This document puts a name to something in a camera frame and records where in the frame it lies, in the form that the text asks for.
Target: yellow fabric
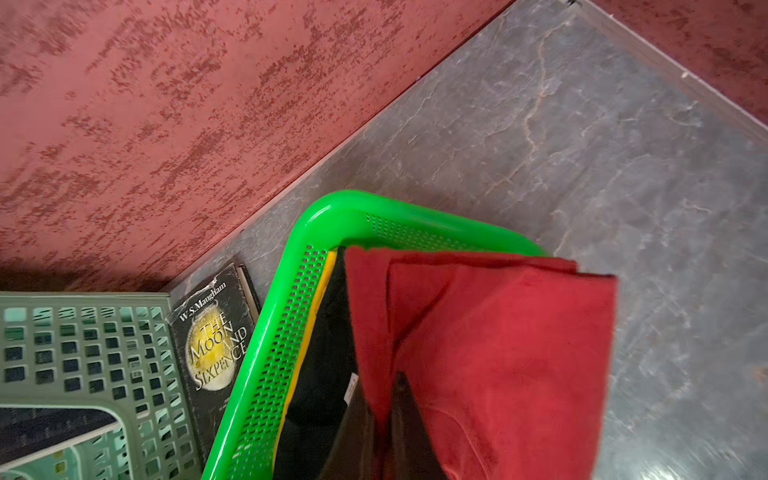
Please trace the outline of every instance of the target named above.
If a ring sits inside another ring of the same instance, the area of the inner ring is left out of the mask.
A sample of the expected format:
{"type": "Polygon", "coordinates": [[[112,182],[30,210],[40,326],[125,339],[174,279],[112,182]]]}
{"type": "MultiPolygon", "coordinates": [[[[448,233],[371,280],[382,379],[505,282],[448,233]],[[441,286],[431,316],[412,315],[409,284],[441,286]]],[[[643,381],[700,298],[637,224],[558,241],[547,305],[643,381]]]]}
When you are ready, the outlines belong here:
{"type": "Polygon", "coordinates": [[[301,365],[304,363],[304,357],[306,356],[306,349],[310,346],[310,338],[312,337],[312,330],[315,328],[315,320],[317,319],[317,310],[320,308],[320,303],[323,301],[323,296],[326,294],[326,288],[328,287],[328,281],[331,278],[331,272],[333,272],[333,266],[336,265],[336,251],[328,252],[326,258],[326,265],[323,267],[323,273],[320,275],[320,280],[317,282],[317,290],[315,290],[315,296],[312,298],[312,305],[310,306],[310,316],[306,319],[306,328],[304,329],[304,336],[301,339],[301,348],[299,349],[299,358],[296,359],[296,367],[293,369],[293,377],[290,380],[290,387],[288,387],[288,395],[286,396],[285,405],[283,405],[283,416],[280,418],[280,430],[277,431],[277,440],[275,441],[275,451],[272,453],[272,470],[275,469],[275,458],[277,457],[277,446],[280,443],[280,436],[283,434],[283,425],[286,422],[286,414],[288,413],[288,406],[293,399],[293,392],[296,390],[296,384],[299,382],[299,372],[301,371],[301,365]]]}

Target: folded red fabric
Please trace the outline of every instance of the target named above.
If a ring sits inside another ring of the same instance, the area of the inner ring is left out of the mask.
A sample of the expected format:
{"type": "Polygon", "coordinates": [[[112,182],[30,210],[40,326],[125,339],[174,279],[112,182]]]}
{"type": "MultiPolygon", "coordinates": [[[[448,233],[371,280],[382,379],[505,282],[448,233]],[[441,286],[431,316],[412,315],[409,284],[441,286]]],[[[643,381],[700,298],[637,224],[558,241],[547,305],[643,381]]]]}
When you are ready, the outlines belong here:
{"type": "Polygon", "coordinates": [[[617,280],[560,258],[346,251],[360,379],[387,435],[404,372],[449,478],[590,477],[617,280]]]}

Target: green plastic basket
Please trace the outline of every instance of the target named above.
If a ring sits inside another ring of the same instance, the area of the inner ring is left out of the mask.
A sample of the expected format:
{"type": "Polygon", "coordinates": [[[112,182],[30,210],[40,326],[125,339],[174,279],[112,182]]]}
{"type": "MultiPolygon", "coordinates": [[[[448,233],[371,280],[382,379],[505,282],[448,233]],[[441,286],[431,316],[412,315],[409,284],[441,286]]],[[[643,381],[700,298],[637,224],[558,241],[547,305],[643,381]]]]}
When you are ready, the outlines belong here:
{"type": "Polygon", "coordinates": [[[354,190],[326,195],[288,239],[204,480],[272,478],[283,406],[326,254],[340,246],[546,255],[519,233],[354,190]]]}

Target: book cover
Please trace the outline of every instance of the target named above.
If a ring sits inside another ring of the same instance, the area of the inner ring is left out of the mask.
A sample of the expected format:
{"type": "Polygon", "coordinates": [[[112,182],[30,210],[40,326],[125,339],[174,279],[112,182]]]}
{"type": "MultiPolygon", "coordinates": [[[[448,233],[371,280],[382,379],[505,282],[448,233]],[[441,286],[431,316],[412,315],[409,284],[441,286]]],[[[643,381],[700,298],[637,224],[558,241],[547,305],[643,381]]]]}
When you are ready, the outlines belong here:
{"type": "Polygon", "coordinates": [[[203,463],[253,335],[255,317],[242,277],[233,264],[228,265],[168,319],[203,463]]]}

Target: red textured wall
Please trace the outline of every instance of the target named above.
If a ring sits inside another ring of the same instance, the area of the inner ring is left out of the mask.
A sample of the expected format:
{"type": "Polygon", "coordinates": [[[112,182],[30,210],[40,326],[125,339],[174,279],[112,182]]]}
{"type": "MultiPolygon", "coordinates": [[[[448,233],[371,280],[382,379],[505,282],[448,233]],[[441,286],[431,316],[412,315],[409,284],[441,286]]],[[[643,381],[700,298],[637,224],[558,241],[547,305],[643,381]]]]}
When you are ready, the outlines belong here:
{"type": "Polygon", "coordinates": [[[163,286],[507,4],[1,3],[1,287],[163,286]]]}
{"type": "Polygon", "coordinates": [[[768,0],[594,0],[768,124],[768,0]]]}

